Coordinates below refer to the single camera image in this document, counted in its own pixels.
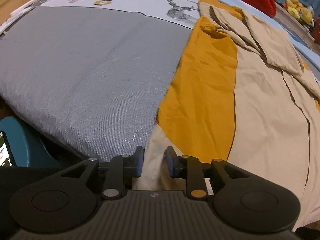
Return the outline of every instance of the metal screw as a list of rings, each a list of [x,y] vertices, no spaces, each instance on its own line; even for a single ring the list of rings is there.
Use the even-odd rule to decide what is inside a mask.
[[[206,195],[207,195],[207,193],[202,189],[195,189],[195,190],[191,191],[191,196],[196,197],[196,198],[205,197]]]
[[[117,191],[115,188],[108,188],[103,191],[103,194],[106,197],[115,197],[119,195],[119,191]]]

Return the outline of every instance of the gray pillow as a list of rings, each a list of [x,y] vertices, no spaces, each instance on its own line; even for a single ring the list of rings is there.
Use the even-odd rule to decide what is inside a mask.
[[[133,154],[190,33],[140,13],[37,7],[0,41],[0,94],[73,152],[103,161]]]

